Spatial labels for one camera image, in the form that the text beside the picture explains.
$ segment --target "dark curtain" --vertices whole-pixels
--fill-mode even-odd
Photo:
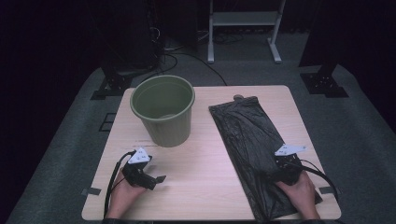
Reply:
[[[391,0],[323,0],[300,66],[336,61],[396,132],[396,6]]]
[[[309,32],[319,7],[320,0],[287,0],[279,30],[292,33]]]
[[[5,0],[0,17],[0,223],[5,223],[98,64],[83,1]]]
[[[199,2],[196,0],[156,0],[162,33],[184,45],[196,48]]]

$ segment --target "green bucket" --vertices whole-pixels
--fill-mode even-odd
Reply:
[[[194,88],[186,79],[160,76],[138,85],[130,103],[155,144],[176,147],[190,135],[194,100]]]

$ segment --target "gray carpet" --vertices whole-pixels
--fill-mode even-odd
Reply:
[[[288,86],[326,174],[341,191],[341,220],[346,224],[396,223],[396,135],[353,75],[342,66],[333,72],[348,98],[310,95],[300,74],[316,72],[318,67],[298,67],[307,34],[279,34],[276,44],[282,64],[274,64],[265,36],[243,37],[230,45],[215,45],[211,67],[230,86]],[[201,45],[197,51],[174,53],[181,52],[205,61],[207,48]],[[193,86],[224,85],[201,61],[186,54],[173,56],[177,65],[165,74],[184,77]],[[162,70],[174,62],[170,56],[162,57]],[[131,86],[153,73],[136,77]],[[82,219],[86,198],[81,193],[91,186],[108,137],[99,132],[100,125],[107,113],[117,112],[121,99],[90,100],[103,78],[97,69],[81,88],[7,223],[97,223]]]

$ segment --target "bucket rim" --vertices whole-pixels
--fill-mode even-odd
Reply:
[[[189,104],[188,104],[182,111],[180,111],[179,113],[177,113],[177,114],[175,114],[175,115],[173,115],[173,116],[170,116],[170,117],[166,117],[166,118],[153,119],[153,118],[148,118],[148,117],[146,117],[146,116],[141,115],[139,112],[136,111],[136,109],[135,109],[134,106],[133,106],[133,100],[132,100],[132,99],[133,99],[133,97],[134,97],[134,94],[136,93],[136,90],[137,90],[140,86],[143,86],[144,84],[150,82],[152,79],[164,78],[164,77],[170,77],[170,78],[176,78],[176,79],[182,80],[184,83],[186,83],[186,84],[190,87],[190,89],[191,89],[191,100],[190,100]],[[135,114],[137,117],[139,117],[140,119],[143,119],[143,120],[146,120],[146,121],[149,121],[149,122],[157,122],[157,123],[160,123],[160,122],[166,122],[166,121],[172,120],[172,119],[174,119],[174,118],[176,118],[176,117],[179,117],[180,115],[186,113],[187,111],[191,110],[191,107],[192,107],[194,101],[195,101],[195,90],[194,90],[194,87],[190,84],[190,82],[189,82],[187,79],[185,79],[185,78],[183,78],[183,77],[173,76],[173,75],[162,75],[162,76],[158,76],[158,77],[151,77],[151,78],[149,78],[149,79],[143,81],[143,82],[140,83],[139,85],[137,85],[137,87],[134,88],[134,90],[133,90],[132,93],[131,93],[131,97],[130,97],[129,103],[130,103],[130,107],[131,107],[132,111],[134,112],[134,114]]]

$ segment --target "metal rack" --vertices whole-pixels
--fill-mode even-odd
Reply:
[[[278,11],[259,12],[213,12],[213,0],[210,0],[209,14],[209,43],[207,46],[207,61],[215,62],[213,46],[213,27],[215,26],[247,26],[247,25],[274,25],[272,36],[267,39],[275,63],[282,63],[276,48],[276,36],[282,20],[283,8],[286,0],[281,0]]]

